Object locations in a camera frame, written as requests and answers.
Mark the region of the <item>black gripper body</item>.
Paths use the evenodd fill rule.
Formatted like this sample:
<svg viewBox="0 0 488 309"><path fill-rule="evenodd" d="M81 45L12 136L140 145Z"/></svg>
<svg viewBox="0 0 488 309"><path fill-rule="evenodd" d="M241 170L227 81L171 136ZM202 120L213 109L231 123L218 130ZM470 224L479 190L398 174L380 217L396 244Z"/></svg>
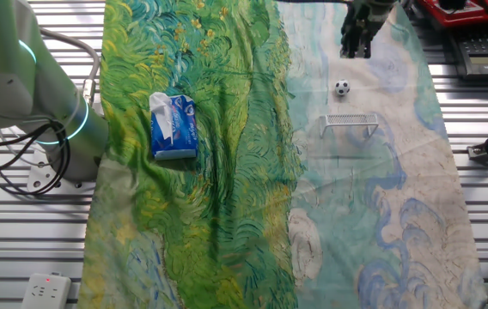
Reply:
<svg viewBox="0 0 488 309"><path fill-rule="evenodd" d="M350 4L344 19L341 33L350 33L354 27L363 27L370 34L376 35L382 27L382 17L369 4Z"/></svg>

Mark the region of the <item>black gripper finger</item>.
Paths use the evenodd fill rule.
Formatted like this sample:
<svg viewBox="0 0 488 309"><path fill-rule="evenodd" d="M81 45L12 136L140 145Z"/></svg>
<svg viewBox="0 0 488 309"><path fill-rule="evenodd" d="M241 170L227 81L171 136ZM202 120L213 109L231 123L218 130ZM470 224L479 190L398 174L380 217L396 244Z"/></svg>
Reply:
<svg viewBox="0 0 488 309"><path fill-rule="evenodd" d="M349 32L342 34L340 57L354 58L355 54L356 54L355 34L354 31L351 30Z"/></svg>
<svg viewBox="0 0 488 309"><path fill-rule="evenodd" d="M358 58L370 58L371 57L371 42L373 36L368 30L364 30L360 36L357 46Z"/></svg>

